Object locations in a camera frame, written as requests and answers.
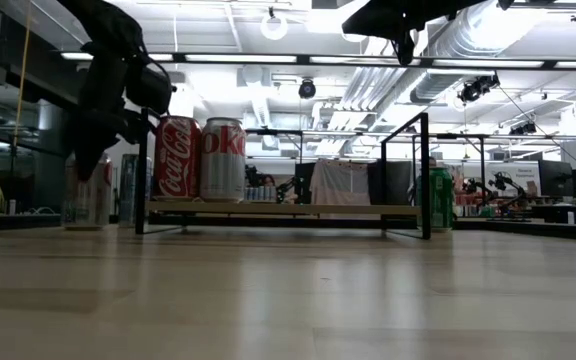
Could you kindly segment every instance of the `ceiling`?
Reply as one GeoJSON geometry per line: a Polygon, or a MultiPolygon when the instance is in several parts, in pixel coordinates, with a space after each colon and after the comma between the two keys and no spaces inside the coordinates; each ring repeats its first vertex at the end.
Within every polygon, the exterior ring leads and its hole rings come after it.
{"type": "MultiPolygon", "coordinates": [[[[61,5],[54,0],[32,0],[32,30],[51,42],[62,51],[78,51],[89,38],[81,25],[61,5]]],[[[260,24],[267,14],[268,3],[253,6],[251,2],[233,1],[171,1],[171,0],[114,0],[109,1],[142,26],[146,45],[151,52],[245,52],[245,53],[292,53],[292,54],[366,54],[374,53],[372,39],[362,42],[346,40],[340,33],[311,32],[313,24],[321,24],[321,14],[334,10],[311,10],[309,0],[275,5],[275,13],[285,17],[288,31],[280,40],[269,40],[262,34],[260,24]]],[[[25,17],[23,1],[0,0],[0,8],[22,22],[25,17]]],[[[576,22],[570,17],[574,11],[545,11],[538,21],[521,38],[503,50],[499,57],[512,58],[576,58],[576,22]]],[[[436,41],[439,34],[452,24],[444,24],[443,19],[432,22],[428,28],[430,42],[436,41]]],[[[497,31],[502,34],[512,24],[499,24],[497,31]]],[[[388,48],[380,48],[377,54],[386,54],[388,48]]],[[[295,75],[296,79],[313,78],[318,96],[311,100],[301,100],[297,96],[297,84],[273,83],[266,97],[267,107],[272,113],[305,114],[310,116],[317,102],[339,102],[349,85],[357,81],[355,67],[304,67],[304,66],[264,66],[270,74],[295,75]]],[[[192,89],[195,106],[194,115],[200,120],[211,116],[241,118],[244,113],[252,113],[249,93],[237,86],[237,71],[240,65],[166,65],[168,71],[183,72],[186,83],[192,89]]],[[[522,112],[538,114],[543,126],[556,127],[561,112],[576,101],[576,72],[556,71],[499,71],[500,90],[484,96],[460,111],[454,105],[456,92],[446,90],[442,96],[426,109],[430,114],[435,131],[463,131],[477,129],[478,132],[492,132],[499,124],[508,123],[522,112]]],[[[460,89],[464,77],[453,88],[460,89]]],[[[377,84],[375,76],[372,81],[377,84]]],[[[393,82],[386,89],[387,94],[402,86],[393,82]]],[[[394,128],[409,118],[406,113],[390,112],[388,117],[377,119],[384,128],[394,128]]]]}

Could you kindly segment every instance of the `coca-cola logo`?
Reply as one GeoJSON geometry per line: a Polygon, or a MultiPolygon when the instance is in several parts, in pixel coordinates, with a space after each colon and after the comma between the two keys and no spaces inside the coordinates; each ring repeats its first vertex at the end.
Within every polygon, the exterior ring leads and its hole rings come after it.
{"type": "Polygon", "coordinates": [[[192,146],[190,121],[164,121],[161,129],[160,161],[165,164],[159,189],[166,196],[190,196],[188,161],[192,146]]]}
{"type": "Polygon", "coordinates": [[[220,126],[216,132],[207,132],[203,134],[201,144],[205,154],[246,155],[246,137],[239,126],[220,126]]]}

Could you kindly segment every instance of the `security camera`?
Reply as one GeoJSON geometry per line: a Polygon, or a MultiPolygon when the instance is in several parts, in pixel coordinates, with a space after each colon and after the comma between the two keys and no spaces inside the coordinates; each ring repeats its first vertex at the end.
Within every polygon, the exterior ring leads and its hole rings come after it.
{"type": "Polygon", "coordinates": [[[317,88],[312,79],[303,79],[299,86],[299,97],[302,99],[312,99],[317,93],[317,88]]]}

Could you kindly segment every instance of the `silver soda can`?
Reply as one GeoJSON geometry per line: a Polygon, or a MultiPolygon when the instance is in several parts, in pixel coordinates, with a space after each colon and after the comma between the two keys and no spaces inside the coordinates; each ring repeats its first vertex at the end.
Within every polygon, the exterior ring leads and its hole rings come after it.
{"type": "Polygon", "coordinates": [[[112,163],[103,154],[90,179],[77,176],[75,155],[66,161],[66,192],[61,210],[61,224],[66,229],[98,230],[108,225],[112,163]]]}
{"type": "MultiPolygon", "coordinates": [[[[135,226],[137,165],[139,155],[124,154],[121,158],[121,178],[119,179],[119,226],[135,226]]],[[[152,160],[146,159],[146,201],[150,199],[152,160]]]]}
{"type": "Polygon", "coordinates": [[[241,121],[208,119],[201,135],[201,198],[211,202],[242,201],[245,167],[246,132],[241,121]]]}

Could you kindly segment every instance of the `ceiling duct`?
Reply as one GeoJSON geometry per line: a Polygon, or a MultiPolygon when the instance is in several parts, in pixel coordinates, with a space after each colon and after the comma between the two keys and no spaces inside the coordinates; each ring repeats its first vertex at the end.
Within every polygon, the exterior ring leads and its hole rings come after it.
{"type": "MultiPolygon", "coordinates": [[[[544,12],[537,9],[503,11],[497,0],[471,6],[459,13],[453,23],[423,56],[428,57],[494,57],[521,39],[544,12]]],[[[396,103],[429,104],[463,75],[432,74],[427,70],[407,70],[399,79],[396,90],[378,109],[378,119],[396,116],[396,123],[423,111],[423,106],[398,106],[396,103]]]]}

